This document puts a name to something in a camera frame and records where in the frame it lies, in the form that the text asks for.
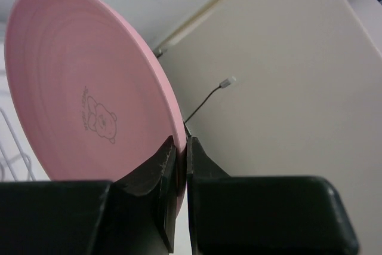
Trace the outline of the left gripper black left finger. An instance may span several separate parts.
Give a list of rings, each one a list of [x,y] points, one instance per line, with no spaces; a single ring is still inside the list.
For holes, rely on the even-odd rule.
[[[114,183],[118,252],[173,252],[176,220],[176,147],[169,136],[144,163]]]

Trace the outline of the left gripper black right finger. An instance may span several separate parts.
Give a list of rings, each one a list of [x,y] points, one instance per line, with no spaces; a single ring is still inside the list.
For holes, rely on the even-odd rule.
[[[195,181],[197,178],[219,179],[230,177],[219,165],[217,165],[205,152],[199,139],[189,136],[186,147],[187,161],[187,206],[189,234],[192,254],[199,254],[196,234],[196,192]]]

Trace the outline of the pink plate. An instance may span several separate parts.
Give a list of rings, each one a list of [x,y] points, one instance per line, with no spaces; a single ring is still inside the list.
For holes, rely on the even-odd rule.
[[[51,180],[117,181],[172,137],[182,204],[177,99],[150,47],[115,10],[101,0],[16,0],[4,56],[17,116]]]

